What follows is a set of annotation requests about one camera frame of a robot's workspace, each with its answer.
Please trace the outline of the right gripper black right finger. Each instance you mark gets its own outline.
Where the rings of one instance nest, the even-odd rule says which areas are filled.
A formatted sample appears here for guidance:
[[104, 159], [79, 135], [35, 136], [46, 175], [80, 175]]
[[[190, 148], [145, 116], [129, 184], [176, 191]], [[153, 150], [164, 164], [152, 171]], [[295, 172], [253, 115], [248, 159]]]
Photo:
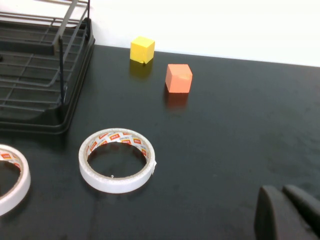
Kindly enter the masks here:
[[316, 234], [320, 233], [320, 201], [295, 185], [285, 185], [282, 192]]

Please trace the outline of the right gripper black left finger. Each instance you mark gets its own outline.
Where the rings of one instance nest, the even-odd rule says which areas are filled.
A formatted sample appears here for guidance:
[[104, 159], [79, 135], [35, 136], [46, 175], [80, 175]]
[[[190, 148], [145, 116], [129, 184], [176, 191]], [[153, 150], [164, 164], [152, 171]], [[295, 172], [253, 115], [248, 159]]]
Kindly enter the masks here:
[[316, 240], [316, 234], [289, 198], [274, 186], [258, 192], [254, 233], [257, 240]]

